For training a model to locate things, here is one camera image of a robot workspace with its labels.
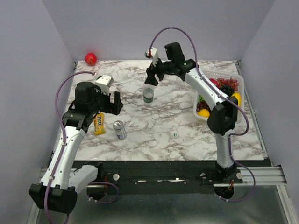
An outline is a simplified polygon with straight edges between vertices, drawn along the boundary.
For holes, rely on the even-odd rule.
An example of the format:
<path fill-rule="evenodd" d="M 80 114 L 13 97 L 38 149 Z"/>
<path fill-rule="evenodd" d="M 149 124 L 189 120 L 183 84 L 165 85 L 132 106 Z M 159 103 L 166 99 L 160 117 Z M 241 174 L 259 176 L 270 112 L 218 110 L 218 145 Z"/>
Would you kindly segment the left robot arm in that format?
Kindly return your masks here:
<path fill-rule="evenodd" d="M 60 116 L 62 136 L 52 160 L 38 184 L 31 184 L 29 195 L 38 208 L 69 215 L 75 208 L 78 194 L 89 183 L 103 181 L 100 164 L 85 164 L 71 175 L 78 148 L 85 138 L 94 117 L 100 112 L 119 115 L 123 108 L 121 94 L 114 93 L 110 101 L 108 88 L 91 82 L 80 82 L 75 88 L 75 100 Z"/>

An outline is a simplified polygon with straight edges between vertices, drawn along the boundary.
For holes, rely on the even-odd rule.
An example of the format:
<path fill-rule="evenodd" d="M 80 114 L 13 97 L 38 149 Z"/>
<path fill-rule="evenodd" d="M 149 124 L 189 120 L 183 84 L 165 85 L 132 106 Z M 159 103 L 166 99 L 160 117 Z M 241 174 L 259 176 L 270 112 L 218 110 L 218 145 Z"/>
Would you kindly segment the green white bottle cap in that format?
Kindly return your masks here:
<path fill-rule="evenodd" d="M 172 136 L 173 136 L 174 138 L 177 138 L 177 137 L 178 137 L 178 133 L 177 133 L 177 132 L 174 132 L 174 133 L 172 134 Z"/>

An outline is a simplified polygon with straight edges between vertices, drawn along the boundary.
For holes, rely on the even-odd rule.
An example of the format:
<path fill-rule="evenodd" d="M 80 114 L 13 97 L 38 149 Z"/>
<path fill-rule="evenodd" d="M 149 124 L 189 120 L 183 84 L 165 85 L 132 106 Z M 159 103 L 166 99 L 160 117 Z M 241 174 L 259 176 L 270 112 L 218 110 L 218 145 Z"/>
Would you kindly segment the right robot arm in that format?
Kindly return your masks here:
<path fill-rule="evenodd" d="M 232 158 L 230 134 L 235 128 L 238 115 L 238 100 L 221 92 L 199 69 L 197 62 L 185 59 L 179 43 L 165 45 L 168 60 L 162 62 L 158 50 L 148 47 L 145 56 L 152 62 L 147 68 L 146 85 L 157 86 L 165 75 L 177 76 L 189 84 L 208 104 L 211 112 L 207 125 L 216 138 L 217 161 L 215 178 L 221 183 L 231 179 L 236 171 Z"/>

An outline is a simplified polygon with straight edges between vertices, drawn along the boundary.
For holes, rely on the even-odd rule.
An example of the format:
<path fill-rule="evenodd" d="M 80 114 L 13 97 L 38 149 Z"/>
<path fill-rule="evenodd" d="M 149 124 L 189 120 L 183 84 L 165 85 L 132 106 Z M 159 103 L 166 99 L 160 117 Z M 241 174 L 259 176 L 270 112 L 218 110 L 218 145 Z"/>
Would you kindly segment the green label water bottle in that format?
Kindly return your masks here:
<path fill-rule="evenodd" d="M 151 104 L 154 101 L 154 90 L 155 87 L 149 84 L 143 84 L 142 87 L 142 94 L 143 94 L 143 101 L 145 104 Z"/>

